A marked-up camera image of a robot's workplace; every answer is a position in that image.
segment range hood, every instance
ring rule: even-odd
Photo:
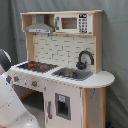
[[[53,28],[44,23],[44,15],[36,15],[36,23],[25,28],[25,32],[53,33]]]

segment microwave handle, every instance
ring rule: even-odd
[[[57,26],[57,21],[59,20],[59,17],[56,17],[55,19],[55,27],[56,27],[56,30],[59,30],[59,27]]]

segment countertop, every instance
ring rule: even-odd
[[[33,72],[30,70],[24,70],[24,69],[20,69],[17,68],[17,66],[24,64],[26,62],[14,65],[11,67],[11,71],[19,71],[19,72],[23,72],[23,73],[28,73],[28,74],[32,74],[32,75],[36,75],[39,77],[42,77],[44,79],[48,79],[48,80],[53,80],[53,81],[60,81],[60,82],[64,82],[67,83],[69,85],[73,85],[76,87],[82,87],[82,88],[102,88],[102,87],[106,87],[111,85],[114,80],[115,77],[113,74],[107,72],[107,71],[101,71],[98,74],[93,74],[90,77],[88,77],[87,79],[83,80],[83,81],[76,81],[76,80],[72,80],[72,79],[67,79],[67,78],[62,78],[62,77],[57,77],[57,76],[53,76],[52,73],[64,68],[62,66],[58,66],[48,72],[45,73],[39,73],[39,72]]]

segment stovetop burner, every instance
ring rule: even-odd
[[[31,61],[31,62],[22,64],[22,65],[17,66],[17,67],[22,68],[22,69],[26,69],[26,70],[44,73],[44,72],[49,71],[55,67],[58,67],[58,65],[52,65],[52,64],[46,64],[46,63]]]

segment toy sink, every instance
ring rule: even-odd
[[[53,76],[83,81],[87,79],[89,76],[93,75],[90,71],[73,69],[73,68],[61,68],[52,73]]]

